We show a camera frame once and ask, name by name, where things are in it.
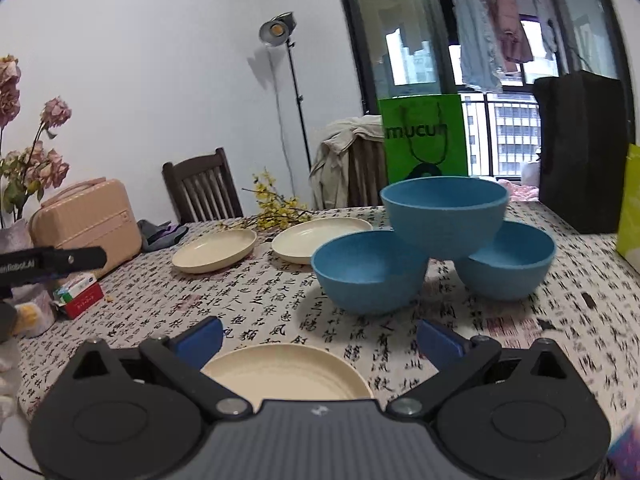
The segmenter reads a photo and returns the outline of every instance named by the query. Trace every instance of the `beige plate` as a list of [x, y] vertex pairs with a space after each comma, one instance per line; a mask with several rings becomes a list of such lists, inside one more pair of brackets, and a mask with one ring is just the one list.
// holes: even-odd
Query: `beige plate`
[[231, 229], [201, 236], [174, 254], [172, 264], [182, 272], [199, 274], [222, 269], [241, 260], [254, 248], [251, 229]]
[[338, 236], [371, 231], [371, 224], [360, 218], [319, 218], [294, 225], [281, 232], [271, 242], [271, 249], [283, 260], [294, 264], [311, 263], [316, 249]]
[[325, 350], [292, 343], [249, 346], [214, 357], [202, 373], [247, 399], [372, 399], [367, 381]]

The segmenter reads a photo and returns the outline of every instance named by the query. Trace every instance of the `table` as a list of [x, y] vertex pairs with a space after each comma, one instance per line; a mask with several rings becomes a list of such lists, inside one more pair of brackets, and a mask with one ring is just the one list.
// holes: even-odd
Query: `table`
[[[383, 208], [325, 211], [387, 226]], [[470, 295], [451, 262], [432, 260], [414, 303], [392, 315], [357, 317], [335, 307], [310, 267], [288, 264], [260, 234], [254, 252], [229, 269], [190, 276], [172, 269], [179, 246], [140, 254], [102, 281], [105, 295], [81, 317], [58, 322], [39, 338], [22, 340], [23, 385], [30, 418], [78, 345], [100, 336], [114, 347], [134, 346], [154, 332], [171, 336], [206, 316], [225, 327], [221, 352], [267, 342], [325, 348], [365, 377], [384, 405], [435, 373], [414, 341], [415, 321], [435, 319], [466, 337], [485, 334], [503, 346], [527, 348], [540, 337], [558, 341], [596, 394], [614, 434], [636, 402], [640, 359], [640, 276], [615, 252], [613, 235], [579, 235], [542, 204], [511, 203], [507, 217], [551, 234], [558, 254], [530, 298], [496, 303]], [[191, 224], [181, 245], [217, 228]], [[590, 294], [595, 306], [581, 297]]]

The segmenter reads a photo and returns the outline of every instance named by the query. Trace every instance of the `red box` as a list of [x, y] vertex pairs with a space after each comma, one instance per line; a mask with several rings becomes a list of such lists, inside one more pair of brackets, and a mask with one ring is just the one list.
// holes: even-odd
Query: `red box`
[[60, 308], [69, 319], [75, 319], [92, 306], [92, 304], [98, 303], [102, 298], [104, 298], [104, 293], [100, 288], [100, 283], [96, 282], [87, 290], [83, 290], [76, 298], [69, 301], [69, 303], [61, 305]]

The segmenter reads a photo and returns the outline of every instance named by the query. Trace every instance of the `chair backrest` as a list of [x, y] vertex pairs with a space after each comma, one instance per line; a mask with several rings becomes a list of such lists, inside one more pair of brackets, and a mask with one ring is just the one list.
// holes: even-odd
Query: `chair backrest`
[[384, 144], [357, 137], [348, 148], [348, 155], [349, 207], [382, 205], [380, 191], [388, 184]]
[[175, 165], [166, 162], [162, 177], [182, 223], [242, 216], [223, 148]]

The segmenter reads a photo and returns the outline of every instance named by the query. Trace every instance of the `lamp head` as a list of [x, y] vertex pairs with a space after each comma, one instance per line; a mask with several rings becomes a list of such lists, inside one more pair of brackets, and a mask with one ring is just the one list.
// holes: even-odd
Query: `lamp head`
[[293, 12], [285, 12], [263, 23], [258, 35], [267, 46], [279, 46], [289, 39], [293, 29], [296, 28], [296, 20]]

